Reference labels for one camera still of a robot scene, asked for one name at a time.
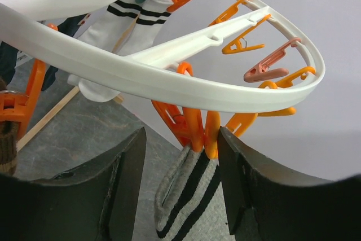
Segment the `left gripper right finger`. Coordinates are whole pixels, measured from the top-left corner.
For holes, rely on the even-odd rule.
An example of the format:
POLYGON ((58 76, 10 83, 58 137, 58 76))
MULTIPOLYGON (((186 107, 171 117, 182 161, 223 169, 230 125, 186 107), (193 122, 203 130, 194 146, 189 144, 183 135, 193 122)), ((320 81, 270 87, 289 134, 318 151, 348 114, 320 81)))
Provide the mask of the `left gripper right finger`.
POLYGON ((360 175, 330 181, 218 133, 227 222, 236 240, 359 240, 360 175))

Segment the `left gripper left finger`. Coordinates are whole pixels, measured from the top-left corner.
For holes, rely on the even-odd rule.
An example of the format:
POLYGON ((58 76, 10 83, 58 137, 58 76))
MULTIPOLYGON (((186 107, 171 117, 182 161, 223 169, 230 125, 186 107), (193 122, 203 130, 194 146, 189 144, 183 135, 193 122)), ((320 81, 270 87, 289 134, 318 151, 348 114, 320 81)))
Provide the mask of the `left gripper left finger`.
POLYGON ((146 154, 140 128, 50 179, 1 175, 2 240, 131 240, 146 154))

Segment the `brown striped sock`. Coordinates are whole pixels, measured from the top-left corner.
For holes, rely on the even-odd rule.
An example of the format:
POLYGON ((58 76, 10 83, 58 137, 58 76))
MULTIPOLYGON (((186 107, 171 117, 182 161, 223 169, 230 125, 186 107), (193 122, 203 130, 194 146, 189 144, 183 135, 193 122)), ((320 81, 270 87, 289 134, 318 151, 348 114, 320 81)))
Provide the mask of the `brown striped sock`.
POLYGON ((13 176, 17 167, 16 137, 19 124, 1 121, 1 173, 13 176))

